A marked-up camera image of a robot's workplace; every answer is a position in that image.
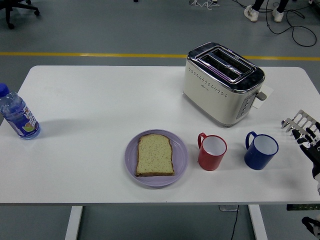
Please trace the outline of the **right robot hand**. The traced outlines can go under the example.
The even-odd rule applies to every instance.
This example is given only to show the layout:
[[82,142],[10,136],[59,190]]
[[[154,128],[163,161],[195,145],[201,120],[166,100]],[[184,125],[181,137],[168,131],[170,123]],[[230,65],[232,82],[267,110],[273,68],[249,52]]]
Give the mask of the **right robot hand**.
[[317,181],[317,192],[320,193],[320,137],[309,127],[305,129],[306,134],[302,135],[297,129],[292,134],[302,152],[313,163],[312,177]]

